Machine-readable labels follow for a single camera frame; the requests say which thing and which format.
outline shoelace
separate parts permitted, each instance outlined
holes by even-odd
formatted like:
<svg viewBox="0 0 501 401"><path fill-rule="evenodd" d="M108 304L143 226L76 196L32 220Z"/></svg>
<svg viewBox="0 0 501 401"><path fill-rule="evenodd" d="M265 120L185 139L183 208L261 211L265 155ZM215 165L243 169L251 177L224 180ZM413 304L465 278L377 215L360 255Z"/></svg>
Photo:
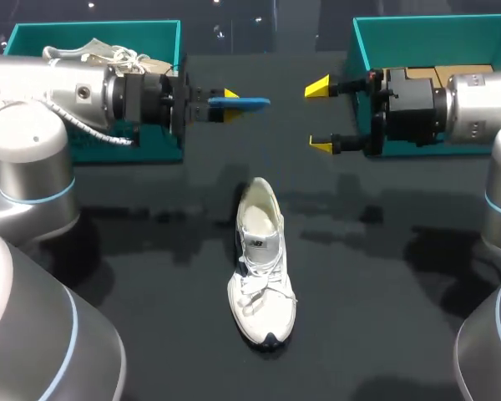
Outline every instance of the shoelace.
<svg viewBox="0 0 501 401"><path fill-rule="evenodd" d="M117 69L126 69L134 73L144 74L146 72L141 61L150 58L146 54L137 54L134 50L123 48L122 46L112 46L115 51L114 56L104 57L94 54L94 56L106 60L109 65L113 65Z"/></svg>
<svg viewBox="0 0 501 401"><path fill-rule="evenodd" d="M295 295L293 293L289 293L281 285L283 278L280 264L283 254L282 247L278 251L275 259L267 263L254 263L249 260L245 257L245 245L243 245L243 247L244 256L240 257L240 262L245 263L249 274L247 277L243 277L241 279L241 293L243 294L243 298L239 302L240 306L249 306L254 297L265 291L265 289L278 292L284 297L296 301Z"/></svg>

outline shoe insole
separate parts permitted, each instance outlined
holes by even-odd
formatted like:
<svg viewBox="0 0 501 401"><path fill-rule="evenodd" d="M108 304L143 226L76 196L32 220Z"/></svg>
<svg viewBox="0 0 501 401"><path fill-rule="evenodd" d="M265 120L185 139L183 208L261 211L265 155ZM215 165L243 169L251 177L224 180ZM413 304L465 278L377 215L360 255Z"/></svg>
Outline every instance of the shoe insole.
<svg viewBox="0 0 501 401"><path fill-rule="evenodd" d="M276 231L267 213L257 206L250 206L243 213L243 226L255 236L270 236Z"/></svg>

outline teal box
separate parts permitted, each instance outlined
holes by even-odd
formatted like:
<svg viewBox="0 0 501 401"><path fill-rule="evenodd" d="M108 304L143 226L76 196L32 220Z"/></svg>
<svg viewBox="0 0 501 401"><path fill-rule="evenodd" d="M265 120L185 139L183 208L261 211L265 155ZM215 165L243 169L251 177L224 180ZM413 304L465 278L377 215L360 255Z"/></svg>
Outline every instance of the teal box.
<svg viewBox="0 0 501 401"><path fill-rule="evenodd" d="M359 79L370 69L491 64L501 70L501 14L354 18L345 78ZM361 135L370 132L365 94L354 99ZM490 146L427 145L386 141L383 156L484 155Z"/></svg>
<svg viewBox="0 0 501 401"><path fill-rule="evenodd" d="M178 71L180 21L18 23L4 54L41 57L45 46L80 48L93 38L171 63ZM109 134L131 137L132 132L129 125L116 124ZM136 148L106 144L77 129L70 129L68 134L75 163L175 163L183 158L176 139L158 125L140 127Z"/></svg>

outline white sneaker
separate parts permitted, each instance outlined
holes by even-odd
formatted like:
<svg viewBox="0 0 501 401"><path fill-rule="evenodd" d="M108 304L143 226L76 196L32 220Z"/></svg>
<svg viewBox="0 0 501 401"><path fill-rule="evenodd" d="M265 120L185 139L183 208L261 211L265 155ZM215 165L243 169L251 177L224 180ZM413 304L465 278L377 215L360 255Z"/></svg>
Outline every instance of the white sneaker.
<svg viewBox="0 0 501 401"><path fill-rule="evenodd" d="M237 211L234 275L228 299L240 330L254 344L274 347L290 335L296 298L287 275L284 217L271 186L255 178Z"/></svg>

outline shoe tongue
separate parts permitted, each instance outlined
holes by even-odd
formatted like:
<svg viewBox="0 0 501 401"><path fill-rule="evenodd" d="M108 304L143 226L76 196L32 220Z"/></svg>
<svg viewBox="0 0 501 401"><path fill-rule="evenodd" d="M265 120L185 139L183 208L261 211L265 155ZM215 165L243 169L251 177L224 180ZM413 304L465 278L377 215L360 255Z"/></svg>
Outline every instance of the shoe tongue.
<svg viewBox="0 0 501 401"><path fill-rule="evenodd" d="M243 230L245 255L254 263L268 263L278 255L281 238L278 231L269 236L260 236Z"/></svg>

